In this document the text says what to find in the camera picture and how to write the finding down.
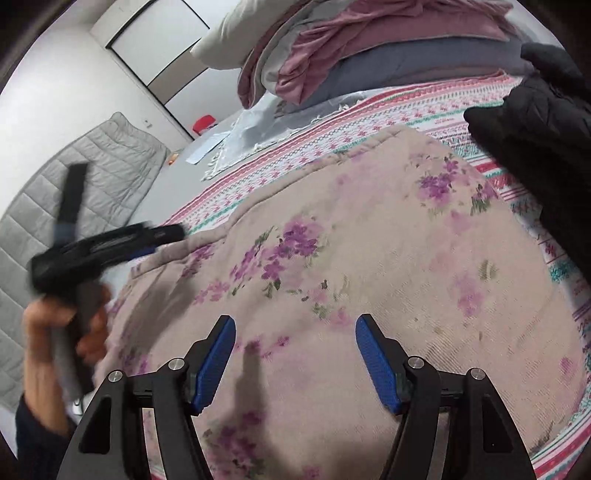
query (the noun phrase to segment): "blue finger pad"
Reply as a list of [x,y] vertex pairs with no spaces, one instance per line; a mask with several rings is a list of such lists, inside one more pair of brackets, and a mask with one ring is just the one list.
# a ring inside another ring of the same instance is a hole
[[203,367],[197,376],[196,395],[193,407],[200,414],[205,407],[212,404],[217,387],[220,384],[230,354],[236,342],[236,324],[228,319],[216,342],[207,354]]
[[362,317],[357,320],[355,336],[379,399],[390,412],[395,415],[400,413],[402,402],[396,393],[396,376]]

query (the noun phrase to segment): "pink blanket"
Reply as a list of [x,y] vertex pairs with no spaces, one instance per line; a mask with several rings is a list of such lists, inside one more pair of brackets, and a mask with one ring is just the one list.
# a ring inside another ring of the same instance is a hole
[[516,33],[505,19],[511,8],[504,1],[356,0],[335,18],[304,28],[292,44],[279,43],[290,49],[288,57],[281,63],[284,55],[271,56],[262,82],[300,104],[339,60],[378,45],[450,36],[506,41],[504,32]]
[[398,420],[355,345],[361,313],[436,368],[483,368],[532,450],[585,385],[536,242],[484,177],[406,127],[262,187],[226,224],[151,256],[115,311],[99,378],[157,369],[220,314],[235,318],[219,391],[195,419],[216,480],[379,477]]

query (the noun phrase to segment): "floral blanket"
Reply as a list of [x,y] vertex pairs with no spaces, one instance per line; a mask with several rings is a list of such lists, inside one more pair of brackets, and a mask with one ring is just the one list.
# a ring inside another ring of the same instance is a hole
[[[379,478],[398,420],[356,347],[355,320],[371,313],[438,369],[483,368],[535,453],[586,384],[577,327],[546,272],[477,170],[390,127],[139,265],[98,376],[157,369],[229,314],[236,346],[194,421],[214,478]],[[146,431],[163,476],[150,413]]]

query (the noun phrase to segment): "white wall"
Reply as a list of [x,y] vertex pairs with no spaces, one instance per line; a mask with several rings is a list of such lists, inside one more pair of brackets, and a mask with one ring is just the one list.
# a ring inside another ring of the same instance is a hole
[[72,6],[58,18],[51,28],[74,27],[80,24],[92,25],[115,0],[76,0]]
[[0,215],[52,155],[117,111],[171,150],[189,142],[89,30],[46,31],[0,94]]

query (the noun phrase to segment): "purple fabric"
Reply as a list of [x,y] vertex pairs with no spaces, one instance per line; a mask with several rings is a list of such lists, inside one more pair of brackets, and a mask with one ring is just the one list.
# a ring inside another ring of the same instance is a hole
[[408,40],[480,37],[507,41],[508,2],[475,0],[357,0],[336,18],[303,31],[281,66],[275,94],[299,105],[342,59]]
[[267,44],[273,38],[273,35],[279,30],[279,28],[286,22],[290,17],[292,17],[295,13],[297,13],[303,6],[310,3],[311,0],[300,0],[296,4],[292,5],[289,10],[287,10],[281,18],[275,22],[269,30],[262,36],[262,38],[258,41],[255,48],[252,50],[251,54],[246,59],[246,63],[242,67],[240,72],[240,77],[238,78],[238,96],[240,97],[240,101],[242,102],[242,106],[245,109],[249,109],[252,107],[255,102],[255,94],[253,92],[253,84],[254,80],[252,78],[252,74],[255,71],[256,64],[259,61],[259,58],[265,50]]

